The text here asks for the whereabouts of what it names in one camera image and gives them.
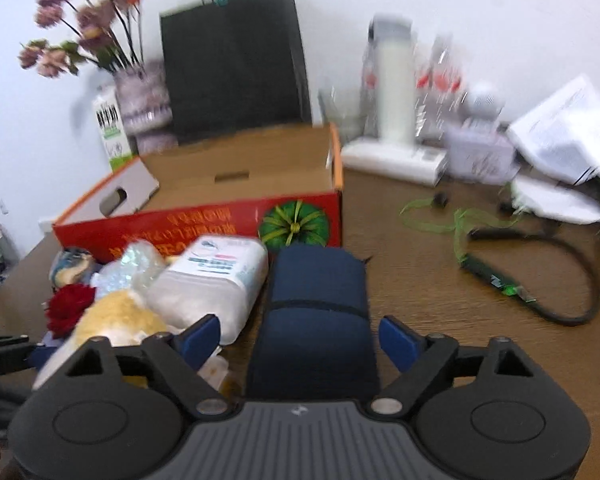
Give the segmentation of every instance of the cardboard box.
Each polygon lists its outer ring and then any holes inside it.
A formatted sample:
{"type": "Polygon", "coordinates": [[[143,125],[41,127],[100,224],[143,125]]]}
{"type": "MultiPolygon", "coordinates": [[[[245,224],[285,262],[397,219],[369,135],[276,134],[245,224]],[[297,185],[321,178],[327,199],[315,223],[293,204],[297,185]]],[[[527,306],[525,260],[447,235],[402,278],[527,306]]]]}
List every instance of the cardboard box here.
{"type": "Polygon", "coordinates": [[[342,165],[333,126],[278,126],[135,158],[101,181],[54,224],[64,247],[100,261],[137,239],[164,256],[198,236],[260,236],[341,244],[342,165]]]}

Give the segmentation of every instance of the green pumpkin graphic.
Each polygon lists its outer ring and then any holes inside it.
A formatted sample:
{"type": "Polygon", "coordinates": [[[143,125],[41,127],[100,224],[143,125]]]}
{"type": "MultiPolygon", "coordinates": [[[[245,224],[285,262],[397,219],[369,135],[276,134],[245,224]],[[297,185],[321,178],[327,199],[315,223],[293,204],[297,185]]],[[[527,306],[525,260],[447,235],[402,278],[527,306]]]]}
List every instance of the green pumpkin graphic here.
{"type": "Polygon", "coordinates": [[[258,235],[273,251],[294,242],[325,246],[329,241],[329,219],[322,209],[293,200],[267,211],[258,235]]]}

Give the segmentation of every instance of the white bottle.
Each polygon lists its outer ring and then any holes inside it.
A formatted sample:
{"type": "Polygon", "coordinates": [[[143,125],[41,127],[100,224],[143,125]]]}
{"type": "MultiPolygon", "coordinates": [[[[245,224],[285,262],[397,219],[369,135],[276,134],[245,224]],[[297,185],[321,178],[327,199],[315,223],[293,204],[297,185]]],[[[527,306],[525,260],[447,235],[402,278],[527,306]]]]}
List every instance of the white bottle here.
{"type": "Polygon", "coordinates": [[[376,113],[376,57],[374,53],[374,22],[369,25],[365,57],[362,61],[362,82],[360,84],[360,114],[365,118],[362,134],[365,137],[378,137],[376,113]]]}
{"type": "Polygon", "coordinates": [[[375,18],[378,136],[382,142],[413,145],[416,81],[411,23],[375,18]]]}
{"type": "Polygon", "coordinates": [[[257,238],[203,235],[151,284],[146,298],[177,329],[215,314],[220,344],[229,345],[247,323],[268,270],[267,250],[257,238]]]}
{"type": "Polygon", "coordinates": [[[448,123],[457,123],[462,73],[452,55],[451,36],[438,36],[431,53],[431,88],[427,96],[425,136],[442,140],[448,123]]]}

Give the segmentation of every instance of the folded blue fabric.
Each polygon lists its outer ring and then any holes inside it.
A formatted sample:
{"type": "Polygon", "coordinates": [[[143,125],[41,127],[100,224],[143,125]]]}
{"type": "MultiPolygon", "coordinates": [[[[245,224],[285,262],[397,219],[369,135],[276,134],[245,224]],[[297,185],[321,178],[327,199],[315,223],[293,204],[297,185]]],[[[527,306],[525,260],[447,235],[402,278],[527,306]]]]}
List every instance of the folded blue fabric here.
{"type": "Polygon", "coordinates": [[[280,251],[251,357],[246,397],[359,399],[379,391],[365,265],[339,248],[280,251]]]}

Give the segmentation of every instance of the flower vase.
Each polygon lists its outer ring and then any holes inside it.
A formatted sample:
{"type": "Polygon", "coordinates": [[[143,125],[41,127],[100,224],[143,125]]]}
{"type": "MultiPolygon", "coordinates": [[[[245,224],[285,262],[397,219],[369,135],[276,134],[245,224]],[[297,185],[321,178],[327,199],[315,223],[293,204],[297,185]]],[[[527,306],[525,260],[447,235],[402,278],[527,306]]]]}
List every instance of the flower vase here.
{"type": "Polygon", "coordinates": [[[151,61],[116,72],[116,95],[127,135],[137,135],[171,123],[173,114],[164,63],[151,61]]]}

